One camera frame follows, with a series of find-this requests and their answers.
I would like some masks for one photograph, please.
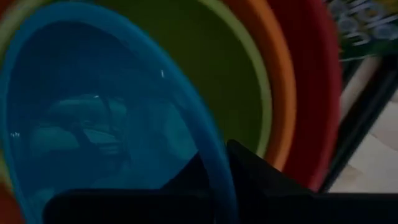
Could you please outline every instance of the package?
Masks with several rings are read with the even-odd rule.
[[[342,61],[398,51],[397,0],[323,1],[336,22]]]

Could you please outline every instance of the red bowl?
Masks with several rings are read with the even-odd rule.
[[[318,190],[338,132],[341,70],[337,32],[321,0],[268,3],[289,46],[297,88],[297,123],[283,172]]]
[[[0,17],[4,13],[4,11],[8,8],[8,6],[14,2],[14,0],[2,0],[0,1]]]
[[[0,223],[1,224],[22,224],[18,203],[6,186],[0,182]]]

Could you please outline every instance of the orange bowl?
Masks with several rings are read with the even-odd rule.
[[[257,153],[282,170],[289,155],[296,119],[293,63],[282,29],[264,0],[223,0],[252,35],[266,65],[272,91],[272,129],[267,148]]]

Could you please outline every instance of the plastic bowl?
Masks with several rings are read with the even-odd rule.
[[[258,156],[282,170],[292,145],[296,119],[296,86],[289,48],[266,1],[223,0],[256,41],[267,66],[272,90],[272,129],[267,151]]]
[[[45,203],[69,189],[159,189],[197,151],[219,217],[237,221],[210,114],[123,16],[81,2],[35,11],[11,40],[1,78],[4,150],[27,222],[40,223]]]
[[[227,8],[215,0],[95,3],[129,18],[169,53],[213,112],[224,140],[235,139],[253,152],[264,150],[272,122],[266,71],[254,63],[261,55],[248,51],[251,38],[242,38],[245,28],[236,30],[238,20],[230,23],[220,16],[219,9]]]
[[[0,2],[1,22],[7,19],[6,13],[13,0],[4,0]],[[4,36],[4,29],[0,27],[0,38]],[[9,171],[4,160],[3,150],[0,149],[0,223],[23,223],[21,213],[15,198],[12,196],[12,184],[9,178]]]
[[[18,29],[22,21],[33,13],[40,5],[49,2],[49,0],[18,0],[18,1],[4,1],[0,5],[0,10],[3,12],[0,20],[0,64],[4,59],[5,51],[9,45],[9,41]],[[4,161],[4,157],[0,156],[0,178],[4,177],[4,183],[8,189],[12,189],[12,183],[9,178],[9,171]]]
[[[317,190],[338,132],[341,70],[334,23],[319,0],[268,0],[294,64],[297,122],[284,173]]]

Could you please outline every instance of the black object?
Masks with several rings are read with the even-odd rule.
[[[241,223],[397,223],[398,195],[315,194],[236,141],[228,143]],[[51,199],[45,224],[214,223],[198,155],[160,190],[73,190]]]
[[[363,60],[352,60],[349,62],[342,62],[343,66],[343,90],[347,87],[349,81],[354,77],[355,72],[362,64]]]
[[[346,118],[340,124],[336,151],[320,192],[327,192],[346,167],[398,87],[398,58],[388,56],[370,79]]]

